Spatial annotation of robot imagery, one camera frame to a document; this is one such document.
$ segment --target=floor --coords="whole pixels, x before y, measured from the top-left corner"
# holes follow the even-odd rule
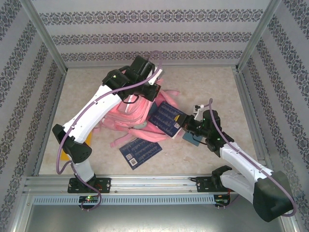
[[[56,111],[54,124],[63,125],[72,119],[92,98],[102,79],[111,69],[69,69]],[[245,119],[231,68],[164,67],[162,89],[179,90],[175,97],[180,110],[192,114],[193,105],[207,104],[213,98],[213,109],[218,111],[223,131],[240,147],[256,159],[253,143]],[[96,174],[209,174],[214,169],[228,165],[210,152],[206,146],[196,147],[177,137],[159,144],[161,152],[140,167],[132,170],[119,151],[110,148],[110,142],[125,135],[108,129],[93,135],[90,156]],[[58,142],[49,136],[40,174],[56,174]],[[64,174],[72,174],[68,167]]]

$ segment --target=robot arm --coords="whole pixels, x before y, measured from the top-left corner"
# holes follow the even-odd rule
[[[53,127],[53,133],[59,143],[69,129],[73,128],[63,144],[63,150],[69,155],[75,171],[84,182],[92,186],[96,178],[89,162],[92,149],[85,143],[88,134],[114,106],[125,100],[128,96],[133,94],[141,95],[147,100],[153,101],[160,91],[160,86],[155,84],[155,82],[163,70],[159,69],[156,75],[143,85],[119,91],[115,94],[109,94],[98,101],[96,99],[112,90],[139,83],[149,78],[156,69],[157,67],[153,63],[137,56],[131,66],[110,71],[92,99],[73,119],[63,126],[56,124]],[[95,104],[81,115],[73,127],[72,125],[76,118],[93,102]]]
[[[286,194],[266,176],[271,176],[292,196],[286,175],[283,172],[273,172],[246,154],[230,136],[222,131],[218,113],[216,111],[212,113],[218,129],[229,143],[216,129],[210,110],[203,112],[202,121],[197,121],[193,115],[186,114],[177,116],[175,120],[193,136],[203,136],[210,151],[228,161],[241,173],[237,174],[228,167],[220,173],[220,179],[214,179],[217,182],[214,185],[232,189],[246,198],[253,204],[258,215],[267,222],[292,210],[292,202]]]

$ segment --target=vent slot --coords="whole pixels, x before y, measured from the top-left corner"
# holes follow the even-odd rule
[[[34,205],[77,205],[79,196],[36,196]],[[103,205],[214,204],[213,195],[111,196],[102,195]]]

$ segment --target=patterned wallpaper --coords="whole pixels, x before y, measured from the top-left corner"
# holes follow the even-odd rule
[[[34,0],[68,67],[127,64],[163,52],[165,64],[237,64],[269,0]]]
[[[283,0],[242,70],[274,170],[289,178],[309,231],[309,3]]]
[[[0,0],[0,232],[33,174],[62,74],[17,0]]]

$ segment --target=book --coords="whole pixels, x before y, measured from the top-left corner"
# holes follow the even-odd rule
[[[162,151],[158,143],[137,138],[119,149],[132,170],[138,168],[155,154]]]
[[[181,130],[180,125],[175,121],[175,117],[180,114],[183,114],[181,110],[164,101],[159,105],[157,111],[150,116],[148,121],[174,139]]]

